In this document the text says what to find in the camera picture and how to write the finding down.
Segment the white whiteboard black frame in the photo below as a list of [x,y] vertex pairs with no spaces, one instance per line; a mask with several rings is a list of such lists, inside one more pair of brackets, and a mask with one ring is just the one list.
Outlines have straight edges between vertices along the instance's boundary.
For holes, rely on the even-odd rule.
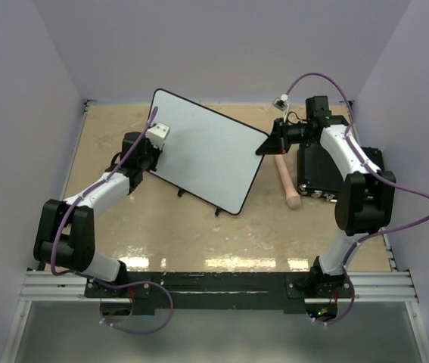
[[256,178],[267,132],[159,88],[156,124],[169,126],[154,175],[231,215],[239,214]]

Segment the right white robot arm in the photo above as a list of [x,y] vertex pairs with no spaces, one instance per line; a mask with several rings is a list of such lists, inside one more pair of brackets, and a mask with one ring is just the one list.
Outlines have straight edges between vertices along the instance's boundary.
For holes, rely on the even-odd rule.
[[389,224],[396,178],[366,156],[347,120],[332,114],[325,96],[306,99],[304,121],[292,124],[286,116],[276,119],[256,154],[280,155],[291,145],[302,143],[319,144],[325,149],[344,179],[334,208],[338,231],[314,261],[306,280],[295,284],[306,296],[325,297],[338,287],[350,286],[347,269],[364,238]]

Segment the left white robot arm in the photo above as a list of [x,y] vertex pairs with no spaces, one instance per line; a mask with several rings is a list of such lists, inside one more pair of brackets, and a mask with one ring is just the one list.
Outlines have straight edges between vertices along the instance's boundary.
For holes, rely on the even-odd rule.
[[169,135],[169,127],[156,124],[123,137],[119,160],[112,160],[99,180],[65,200],[50,199],[42,208],[33,257],[71,272],[102,280],[111,296],[122,296],[129,287],[123,262],[96,250],[95,219],[117,201],[129,196],[154,171]]

